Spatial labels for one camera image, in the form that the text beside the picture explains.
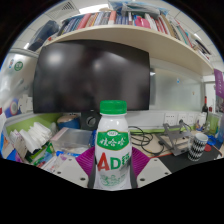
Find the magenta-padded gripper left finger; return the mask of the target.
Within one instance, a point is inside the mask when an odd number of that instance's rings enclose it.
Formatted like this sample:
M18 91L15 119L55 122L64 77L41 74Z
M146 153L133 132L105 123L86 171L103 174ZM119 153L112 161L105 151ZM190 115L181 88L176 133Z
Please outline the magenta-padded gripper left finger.
M86 150L77 158L68 157L55 170L55 174L81 187L93 189L96 177L95 148Z

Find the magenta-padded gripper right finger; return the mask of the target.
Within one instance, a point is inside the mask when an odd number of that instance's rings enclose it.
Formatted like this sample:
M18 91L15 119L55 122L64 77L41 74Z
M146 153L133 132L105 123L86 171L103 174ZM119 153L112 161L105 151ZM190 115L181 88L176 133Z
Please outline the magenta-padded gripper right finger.
M132 148L130 184L133 189L146 186L171 174L159 158L149 158L136 148Z

